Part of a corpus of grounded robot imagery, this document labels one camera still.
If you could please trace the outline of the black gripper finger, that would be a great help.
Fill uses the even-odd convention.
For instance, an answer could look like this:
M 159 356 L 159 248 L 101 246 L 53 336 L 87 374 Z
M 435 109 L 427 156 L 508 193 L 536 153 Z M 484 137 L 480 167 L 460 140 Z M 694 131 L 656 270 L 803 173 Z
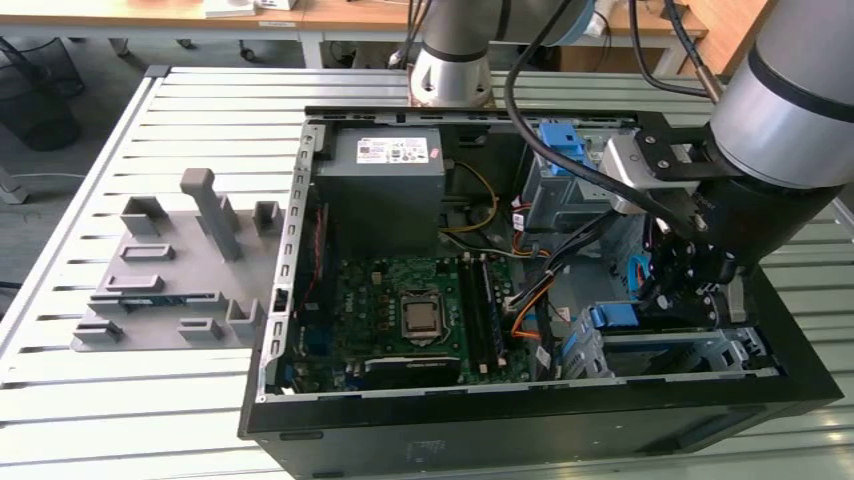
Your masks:
M 695 245 L 683 238 L 648 238 L 650 274 L 639 293 L 639 316 L 667 326 L 698 326 L 695 301 L 690 299 L 687 272 Z
M 743 276 L 735 257 L 699 244 L 690 259 L 690 299 L 715 328 L 743 325 Z

